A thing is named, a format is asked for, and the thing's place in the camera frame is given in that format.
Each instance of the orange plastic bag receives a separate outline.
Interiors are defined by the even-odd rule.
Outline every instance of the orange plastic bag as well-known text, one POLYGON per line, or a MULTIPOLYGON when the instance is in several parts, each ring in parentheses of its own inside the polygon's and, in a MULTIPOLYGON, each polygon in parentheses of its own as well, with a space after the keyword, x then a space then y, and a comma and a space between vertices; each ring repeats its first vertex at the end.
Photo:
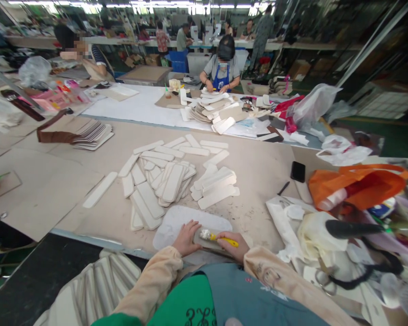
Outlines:
POLYGON ((406 180, 408 171, 402 167, 366 164, 341 167, 338 172, 316 170, 308 187, 316 207, 337 190, 346 188, 348 198, 345 201, 365 210, 399 194, 405 188, 406 180))

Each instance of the beige sleeve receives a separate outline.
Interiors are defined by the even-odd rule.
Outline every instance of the beige sleeve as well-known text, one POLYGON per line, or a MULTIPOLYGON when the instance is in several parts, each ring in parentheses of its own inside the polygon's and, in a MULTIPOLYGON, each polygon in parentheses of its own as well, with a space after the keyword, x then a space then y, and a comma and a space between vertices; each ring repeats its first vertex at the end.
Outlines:
POLYGON ((150 259, 136 285, 119 302, 113 313, 135 316, 145 325, 166 299, 182 268, 183 260, 177 249, 162 249, 150 259))
POLYGON ((358 324, 335 302, 313 284, 310 284, 275 254, 263 247, 249 250, 243 264, 245 272, 264 285, 298 301, 330 325, 357 326, 358 324))

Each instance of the black phone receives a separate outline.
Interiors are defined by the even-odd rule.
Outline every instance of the black phone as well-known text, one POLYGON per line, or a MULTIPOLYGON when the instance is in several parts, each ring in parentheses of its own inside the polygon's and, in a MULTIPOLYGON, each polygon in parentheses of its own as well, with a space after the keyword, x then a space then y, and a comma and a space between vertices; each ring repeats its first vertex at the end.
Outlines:
POLYGON ((296 161, 291 164, 290 178, 301 183, 305 182, 305 165, 296 161))

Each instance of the blue apron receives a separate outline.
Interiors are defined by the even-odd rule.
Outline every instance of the blue apron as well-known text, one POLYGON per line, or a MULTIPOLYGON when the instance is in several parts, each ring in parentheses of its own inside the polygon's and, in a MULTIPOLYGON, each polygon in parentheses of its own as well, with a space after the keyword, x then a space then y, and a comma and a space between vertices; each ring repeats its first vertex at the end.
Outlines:
POLYGON ((204 265, 183 279, 197 274, 204 274, 209 281, 218 326, 230 318, 242 326, 328 325, 304 305, 262 284, 236 264, 204 265))
POLYGON ((227 76, 225 78, 218 78, 219 74, 219 65, 218 69, 216 70, 216 76, 214 77, 213 80, 213 88, 216 88, 216 91, 220 91, 222 87, 225 85, 228 85, 230 83, 230 64, 227 66, 227 76))

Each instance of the white cutting board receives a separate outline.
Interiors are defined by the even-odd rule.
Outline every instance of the white cutting board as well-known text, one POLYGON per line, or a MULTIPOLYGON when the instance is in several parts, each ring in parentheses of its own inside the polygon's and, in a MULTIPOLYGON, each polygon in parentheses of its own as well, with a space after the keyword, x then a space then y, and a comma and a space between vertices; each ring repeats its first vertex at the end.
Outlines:
MULTIPOLYGON (((157 229, 153 239, 153 246, 161 250, 174 243, 183 224, 189 223, 190 220, 198 221, 203 227, 221 231, 233 231, 230 222, 220 216, 212 215, 203 211, 184 206, 172 206, 163 217, 163 222, 157 229)), ((185 262, 198 264, 222 263, 230 261, 227 258, 205 252, 197 251, 184 259, 185 262)))

